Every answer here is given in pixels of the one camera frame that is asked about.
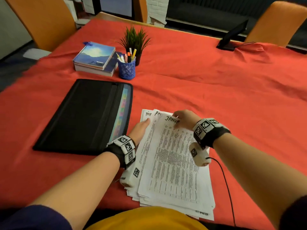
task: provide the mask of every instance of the yellow shirt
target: yellow shirt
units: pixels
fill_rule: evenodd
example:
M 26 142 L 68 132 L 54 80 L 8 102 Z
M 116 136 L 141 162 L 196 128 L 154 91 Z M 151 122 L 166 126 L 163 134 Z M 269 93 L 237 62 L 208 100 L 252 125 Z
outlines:
M 86 230 L 208 230 L 196 220 L 173 209 L 140 207 L 101 220 Z

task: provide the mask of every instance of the blue pen cup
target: blue pen cup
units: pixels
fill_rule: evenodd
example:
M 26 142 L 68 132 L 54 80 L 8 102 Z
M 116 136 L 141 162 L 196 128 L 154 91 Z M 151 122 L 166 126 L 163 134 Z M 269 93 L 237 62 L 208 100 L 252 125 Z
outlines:
M 119 77 L 124 80 L 132 80 L 135 78 L 135 60 L 131 63 L 123 63 L 117 61 Z

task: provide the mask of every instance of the wire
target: wire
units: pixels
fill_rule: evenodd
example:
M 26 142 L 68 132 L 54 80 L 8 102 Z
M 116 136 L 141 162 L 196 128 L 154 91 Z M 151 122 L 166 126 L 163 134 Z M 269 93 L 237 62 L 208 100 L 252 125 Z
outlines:
M 233 224 L 234 224 L 235 227 L 236 227 L 235 213 L 234 213 L 234 211 L 233 211 L 231 195 L 230 195 L 230 191 L 229 191 L 228 184 L 227 184 L 227 181 L 226 181 L 226 177 L 225 177 L 225 174 L 224 174 L 224 170 L 223 170 L 221 164 L 220 164 L 216 159 L 214 159 L 214 158 L 212 158 L 212 157 L 206 157 L 206 159 L 215 160 L 215 161 L 219 164 L 219 166 L 221 167 L 221 170 L 222 170 L 222 173 L 223 173 L 223 176 L 224 176 L 224 179 L 225 179 L 225 183 L 226 183 L 226 186 L 227 186 L 228 194 L 229 194 L 229 199 L 230 199 L 230 204 L 231 204 L 231 211 L 232 211 L 232 218 L 233 218 Z
M 240 44 L 240 45 L 236 46 L 235 48 L 241 47 L 241 46 L 244 46 L 244 45 L 254 44 L 254 43 L 255 43 L 255 42 L 245 42 L 245 43 L 243 43 L 243 44 Z

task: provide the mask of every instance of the person's left hand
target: person's left hand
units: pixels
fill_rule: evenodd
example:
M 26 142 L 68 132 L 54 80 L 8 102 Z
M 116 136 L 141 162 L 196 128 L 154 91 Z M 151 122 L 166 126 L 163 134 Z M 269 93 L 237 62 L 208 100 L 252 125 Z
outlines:
M 132 129 L 132 131 L 130 132 L 130 134 L 128 135 L 135 142 L 135 146 L 137 146 L 142 140 L 145 134 L 145 130 L 148 127 L 149 123 L 150 123 L 150 119 L 146 119 L 143 122 L 137 123 L 135 127 Z

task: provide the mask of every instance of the wall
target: wall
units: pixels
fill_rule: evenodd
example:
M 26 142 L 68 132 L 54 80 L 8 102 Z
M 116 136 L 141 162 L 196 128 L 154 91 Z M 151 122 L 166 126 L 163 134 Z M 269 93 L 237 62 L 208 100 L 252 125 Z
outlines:
M 132 0 L 100 0 L 101 11 L 132 17 Z
M 31 40 L 31 36 L 9 7 L 0 0 L 0 59 Z
M 159 20 L 161 23 L 166 24 L 166 13 L 169 0 L 146 0 L 148 16 Z

